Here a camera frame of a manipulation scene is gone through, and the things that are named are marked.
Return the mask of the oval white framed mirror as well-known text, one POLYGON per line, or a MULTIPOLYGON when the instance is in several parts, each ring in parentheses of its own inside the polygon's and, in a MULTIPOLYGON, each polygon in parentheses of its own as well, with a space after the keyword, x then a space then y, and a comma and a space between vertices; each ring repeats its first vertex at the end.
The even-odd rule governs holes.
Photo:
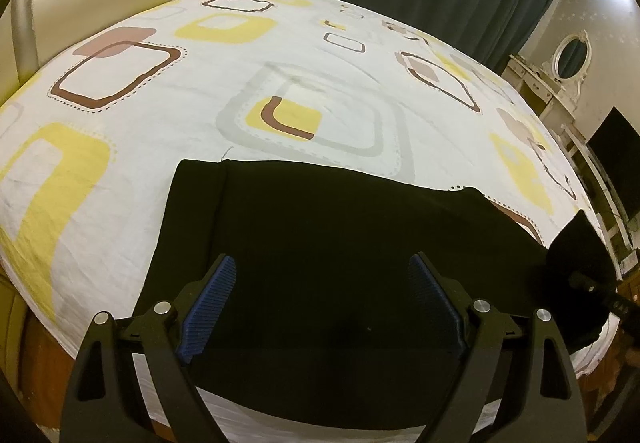
POLYGON ((564 37, 551 59, 553 78, 561 86, 584 81, 592 59, 592 47, 585 29, 564 37))

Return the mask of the white patterned bed sheet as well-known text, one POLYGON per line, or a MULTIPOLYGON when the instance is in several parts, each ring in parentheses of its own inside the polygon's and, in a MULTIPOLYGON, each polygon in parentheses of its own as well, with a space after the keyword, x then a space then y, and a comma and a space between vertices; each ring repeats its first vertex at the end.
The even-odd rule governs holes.
MULTIPOLYGON (((600 237, 550 131, 448 44, 337 0, 178 0, 69 47, 2 106, 1 261, 74 361, 94 315, 146 312, 183 160, 472 188, 541 245, 578 214, 600 237)), ((223 442, 422 442, 427 427, 311 425, 195 387, 223 442)))

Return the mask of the black monitor screen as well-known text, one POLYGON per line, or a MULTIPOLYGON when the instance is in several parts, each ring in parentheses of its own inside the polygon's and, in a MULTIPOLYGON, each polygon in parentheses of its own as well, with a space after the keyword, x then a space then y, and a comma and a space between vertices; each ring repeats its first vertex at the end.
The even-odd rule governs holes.
POLYGON ((588 140, 606 172, 627 220, 639 213, 639 132, 613 106, 588 140))

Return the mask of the white dressing table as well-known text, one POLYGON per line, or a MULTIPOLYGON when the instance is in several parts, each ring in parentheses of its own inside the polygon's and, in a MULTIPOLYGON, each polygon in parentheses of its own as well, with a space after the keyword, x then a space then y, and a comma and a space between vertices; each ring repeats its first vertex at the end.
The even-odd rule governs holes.
POLYGON ((568 108, 570 99, 563 87, 518 55, 510 56, 502 77, 521 94, 559 143, 590 196, 620 278, 629 276, 639 267, 639 248, 632 240, 626 211, 611 179, 574 125, 574 115, 568 108))

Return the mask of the black pants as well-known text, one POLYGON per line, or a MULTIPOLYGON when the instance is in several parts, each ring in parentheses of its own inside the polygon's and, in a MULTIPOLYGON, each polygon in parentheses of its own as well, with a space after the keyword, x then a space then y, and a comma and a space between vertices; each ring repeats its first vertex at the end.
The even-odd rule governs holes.
POLYGON ((228 255, 235 284, 189 364, 195 385, 311 425, 425 426, 447 400, 464 343, 454 317, 411 276, 417 253, 503 313, 548 310, 570 352, 596 341, 608 319, 576 281, 615 286, 584 214, 544 246, 476 189, 231 160, 178 165, 134 310, 175 299, 228 255))

